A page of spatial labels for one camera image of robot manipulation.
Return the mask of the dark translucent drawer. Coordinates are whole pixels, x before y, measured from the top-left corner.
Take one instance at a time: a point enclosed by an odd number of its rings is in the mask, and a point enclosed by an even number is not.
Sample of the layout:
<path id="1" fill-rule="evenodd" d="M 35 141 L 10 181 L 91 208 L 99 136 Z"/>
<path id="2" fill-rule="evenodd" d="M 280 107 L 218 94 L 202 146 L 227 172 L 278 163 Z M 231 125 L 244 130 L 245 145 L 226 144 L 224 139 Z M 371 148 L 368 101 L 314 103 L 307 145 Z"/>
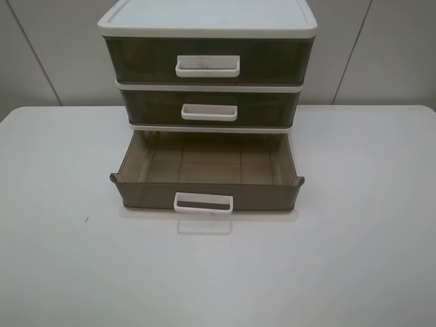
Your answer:
<path id="1" fill-rule="evenodd" d="M 188 91 L 121 91 L 129 122 L 139 126 L 208 126 L 231 128 L 291 127 L 300 93 L 235 93 Z M 187 112 L 219 106 L 231 120 L 184 119 Z"/>
<path id="2" fill-rule="evenodd" d="M 222 84 L 300 86 L 314 40 L 105 37 L 121 84 Z M 238 56 L 240 73 L 231 78 L 182 78 L 177 57 Z"/>
<path id="3" fill-rule="evenodd" d="M 111 174 L 126 208 L 291 211 L 305 179 L 285 134 L 135 131 Z"/>

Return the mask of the white plastic drawer cabinet frame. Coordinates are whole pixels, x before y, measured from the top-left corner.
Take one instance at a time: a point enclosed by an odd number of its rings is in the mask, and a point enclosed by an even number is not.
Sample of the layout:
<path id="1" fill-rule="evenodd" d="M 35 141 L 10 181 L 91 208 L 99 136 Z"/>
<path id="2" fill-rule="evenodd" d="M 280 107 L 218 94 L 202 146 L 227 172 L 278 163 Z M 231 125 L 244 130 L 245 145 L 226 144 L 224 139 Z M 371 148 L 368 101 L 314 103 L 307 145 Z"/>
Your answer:
<path id="1" fill-rule="evenodd" d="M 105 37 L 218 38 L 218 39 L 310 39 L 315 41 L 317 21 L 306 1 L 119 1 L 99 20 Z M 176 75 L 182 78 L 231 78 L 240 73 L 238 56 L 177 57 Z M 300 93 L 300 86 L 222 84 L 121 84 L 124 91 L 188 91 L 235 93 Z M 231 120 L 219 106 L 188 113 L 184 119 Z M 142 131 L 198 131 L 223 133 L 282 134 L 285 128 L 231 128 L 200 126 L 139 126 Z"/>

